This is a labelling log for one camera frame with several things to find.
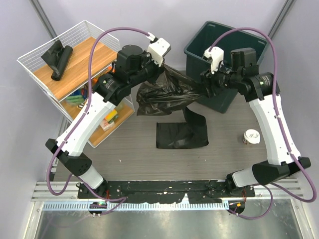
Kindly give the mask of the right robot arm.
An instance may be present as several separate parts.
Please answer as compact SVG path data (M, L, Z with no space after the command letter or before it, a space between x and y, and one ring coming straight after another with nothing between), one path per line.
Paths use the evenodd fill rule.
M282 130L288 127L281 109L280 89L273 88L272 73L259 73L256 51L253 48L231 51L230 69L226 68L224 51L219 47L207 48L203 58L210 63L210 68L201 73L209 96L227 89L243 95L255 114L266 145L266 161L226 176L226 193L235 197L243 187L267 185L309 168L310 159L301 156L289 131L282 135Z

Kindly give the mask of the black trash bag roll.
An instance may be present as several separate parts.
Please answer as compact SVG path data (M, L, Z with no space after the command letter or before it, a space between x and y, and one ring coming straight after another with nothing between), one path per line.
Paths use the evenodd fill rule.
M53 71L51 75L52 80L61 80L72 52L72 47L69 45L64 47L60 40L56 40L54 44L41 56L42 60Z

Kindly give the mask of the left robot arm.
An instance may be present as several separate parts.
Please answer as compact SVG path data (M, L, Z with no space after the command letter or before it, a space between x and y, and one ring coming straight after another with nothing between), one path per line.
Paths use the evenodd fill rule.
M70 127L58 139L46 142L54 157L84 185L89 186L89 192L95 198L106 196L107 181L83 153L86 142L103 118L130 95L134 86L157 80L163 71L164 56L170 49L170 44L158 41L150 44L147 50L136 45L124 46L117 53L112 70L98 78L90 99Z

